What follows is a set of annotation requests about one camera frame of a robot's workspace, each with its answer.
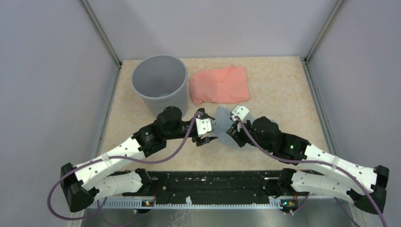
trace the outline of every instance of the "pink cloth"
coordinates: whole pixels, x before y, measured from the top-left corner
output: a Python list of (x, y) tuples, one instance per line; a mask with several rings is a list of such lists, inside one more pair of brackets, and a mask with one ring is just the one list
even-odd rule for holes
[(208, 103), (240, 103), (249, 100), (248, 78), (244, 67), (235, 65), (219, 70), (200, 70), (189, 78), (189, 91), (196, 106)]

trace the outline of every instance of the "white wall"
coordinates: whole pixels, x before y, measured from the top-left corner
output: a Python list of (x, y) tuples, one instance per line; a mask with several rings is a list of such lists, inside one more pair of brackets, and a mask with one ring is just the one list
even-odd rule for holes
[(400, 12), (399, 0), (348, 1), (311, 62), (339, 154), (390, 169), (390, 227), (400, 226)]
[(120, 59), (306, 56), (336, 0), (90, 0)]
[[(0, 1), (0, 226), (66, 224), (47, 193), (94, 155), (115, 73), (79, 1)], [(70, 215), (60, 188), (53, 204)]]

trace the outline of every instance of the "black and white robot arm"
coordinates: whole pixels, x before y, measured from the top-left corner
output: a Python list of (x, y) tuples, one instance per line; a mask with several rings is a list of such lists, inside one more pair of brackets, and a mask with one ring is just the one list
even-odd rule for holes
[(386, 198), (385, 188), (389, 175), (388, 168), (384, 166), (364, 167), (329, 154), (301, 137), (281, 132), (278, 125), (266, 117), (258, 118), (251, 124), (250, 121), (247, 121), (249, 112), (249, 109), (241, 105), (237, 105), (231, 112), (231, 119), (234, 123), (227, 131), (227, 134), (240, 147), (246, 143), (253, 146), (254, 144), (241, 128), (236, 116), (244, 122), (254, 140), (265, 151), (272, 153), (276, 157), (287, 160), (313, 160), (333, 164), (333, 167), (314, 163), (297, 164), (299, 167), (313, 170), (318, 174), (283, 169), (279, 179), (283, 194), (291, 194), (295, 191), (334, 196), (354, 203), (361, 210), (376, 214), (375, 209), (361, 188), (336, 168), (340, 167), (353, 175), (363, 185), (379, 209), (383, 211)]
[[(189, 132), (189, 137), (196, 146), (209, 143), (216, 137), (204, 137), (211, 132), (214, 118), (208, 116), (203, 108), (198, 110), (195, 123)], [(144, 189), (144, 181), (148, 180), (146, 171), (135, 171), (123, 175), (112, 175), (131, 163), (126, 159), (111, 156), (124, 156), (144, 159), (166, 147), (166, 140), (184, 138), (190, 121), (182, 121), (182, 113), (177, 107), (168, 107), (157, 116), (157, 119), (138, 132), (134, 133), (122, 144), (112, 150), (85, 163), (73, 166), (65, 164), (61, 175), (65, 175), (76, 167), (101, 159), (89, 167), (78, 170), (68, 176), (61, 187), (71, 212), (77, 212), (92, 204), (92, 202), (107, 196), (124, 192), (138, 192)]]

